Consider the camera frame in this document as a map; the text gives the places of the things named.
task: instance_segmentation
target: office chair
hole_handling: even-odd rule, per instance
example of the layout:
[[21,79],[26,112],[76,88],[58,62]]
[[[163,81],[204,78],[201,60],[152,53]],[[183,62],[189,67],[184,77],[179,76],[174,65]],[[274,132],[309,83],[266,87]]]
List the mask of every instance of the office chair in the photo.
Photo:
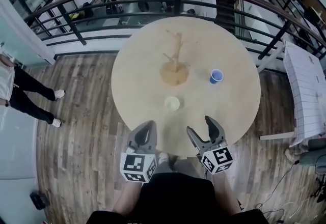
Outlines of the office chair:
[[[83,7],[88,7],[88,6],[90,6],[90,5],[91,5],[90,3],[85,2],[85,3],[83,4]],[[84,13],[85,13],[84,18],[91,18],[91,17],[94,16],[94,12],[93,12],[92,9],[84,10]]]

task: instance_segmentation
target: wooden floor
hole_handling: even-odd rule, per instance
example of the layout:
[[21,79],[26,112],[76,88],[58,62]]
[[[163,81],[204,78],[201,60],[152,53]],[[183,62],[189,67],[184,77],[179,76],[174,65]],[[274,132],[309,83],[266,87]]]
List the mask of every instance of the wooden floor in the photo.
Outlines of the wooden floor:
[[[111,210],[124,185],[119,160],[129,129],[112,98],[114,60],[113,54],[74,55],[58,58],[52,67],[29,70],[46,86],[67,91],[57,102],[31,94],[37,105],[63,121],[59,129],[40,122],[37,131],[39,187],[50,200],[46,215],[53,224],[84,224],[94,210]],[[247,210],[264,202],[291,166],[284,156],[289,141],[259,140],[260,135],[293,130],[289,82],[270,72],[262,72],[260,80],[257,117],[234,145],[235,164],[228,172],[231,186]],[[203,173],[197,159],[190,160]],[[310,199],[317,188],[315,179],[314,167],[295,165],[262,210],[287,203],[285,213],[272,213],[268,221],[274,223],[284,215],[286,223],[317,223],[325,205]]]

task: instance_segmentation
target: black pants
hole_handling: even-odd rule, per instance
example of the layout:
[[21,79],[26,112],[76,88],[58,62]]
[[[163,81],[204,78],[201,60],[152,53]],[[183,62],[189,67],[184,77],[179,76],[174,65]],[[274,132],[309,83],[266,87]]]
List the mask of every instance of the black pants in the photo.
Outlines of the black pants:
[[36,92],[44,96],[50,101],[55,101],[55,93],[52,89],[45,87],[36,79],[32,78],[25,71],[19,67],[15,67],[15,85],[10,98],[10,105],[12,108],[26,113],[36,119],[46,121],[52,124],[54,115],[37,107],[25,94],[24,91]]

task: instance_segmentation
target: desk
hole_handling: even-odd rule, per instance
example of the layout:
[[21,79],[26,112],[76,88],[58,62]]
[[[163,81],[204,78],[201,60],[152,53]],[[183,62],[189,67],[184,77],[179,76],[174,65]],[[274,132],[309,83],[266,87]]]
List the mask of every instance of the desk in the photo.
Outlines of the desk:
[[321,29],[325,29],[325,22],[323,21],[323,19],[321,18],[321,13],[318,13],[313,7],[311,7],[311,9],[316,13],[316,16],[319,18],[319,21],[318,21],[318,26],[321,28]]
[[295,14],[296,17],[304,16],[305,10],[302,8],[302,6],[296,0],[291,0],[289,7],[290,7],[290,5],[293,5],[291,10]]
[[102,26],[116,26],[120,23],[120,18],[108,18]]
[[326,103],[326,80],[318,58],[292,43],[286,42],[283,63],[294,100],[296,127],[292,145],[296,145],[324,132],[321,111]]
[[[188,64],[185,83],[171,86],[160,77],[162,65],[172,56],[175,38],[185,42],[180,61]],[[224,80],[209,82],[212,69]],[[119,51],[112,71],[112,94],[117,110],[130,129],[154,120],[157,149],[178,156],[195,156],[186,134],[193,128],[208,140],[204,117],[216,119],[225,130],[228,145],[238,141],[255,119],[260,102],[260,81],[247,49],[231,33],[212,22],[192,17],[170,17],[137,30]],[[164,101],[176,96],[181,107],[169,112]]]

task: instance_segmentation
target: person's leg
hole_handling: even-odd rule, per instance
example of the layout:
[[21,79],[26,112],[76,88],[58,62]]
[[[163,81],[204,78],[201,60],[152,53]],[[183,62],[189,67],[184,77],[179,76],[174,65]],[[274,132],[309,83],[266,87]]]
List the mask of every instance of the person's leg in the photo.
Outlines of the person's leg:
[[223,210],[229,216],[240,213],[239,201],[233,192],[225,172],[213,175],[215,198]]
[[149,5],[147,2],[145,2],[145,8],[146,8],[146,11],[149,12]]
[[318,174],[326,174],[326,166],[318,166],[318,167],[316,167],[316,172]]
[[113,212],[117,212],[122,216],[129,215],[139,200],[141,189],[141,182],[128,181],[123,188],[117,203],[113,207]]
[[173,166],[173,169],[178,173],[183,173],[194,178],[200,178],[195,167],[188,160],[177,160]]
[[46,121],[52,124],[55,119],[54,115],[37,107],[19,88],[14,87],[10,98],[10,106],[22,113],[26,113],[38,120]]
[[169,165],[169,155],[167,153],[161,152],[159,154],[158,166],[155,169],[154,174],[157,173],[172,173],[173,171]]
[[286,149],[285,156],[291,163],[295,163],[295,161],[300,160],[300,155],[295,154],[293,149],[291,149],[291,150]]
[[14,83],[18,85],[22,91],[36,92],[50,101],[56,100],[55,92],[52,89],[42,85],[18,66],[15,67]]
[[326,148],[300,154],[300,165],[326,166]]
[[321,139],[311,139],[308,141],[308,150],[316,151],[326,148],[326,138]]

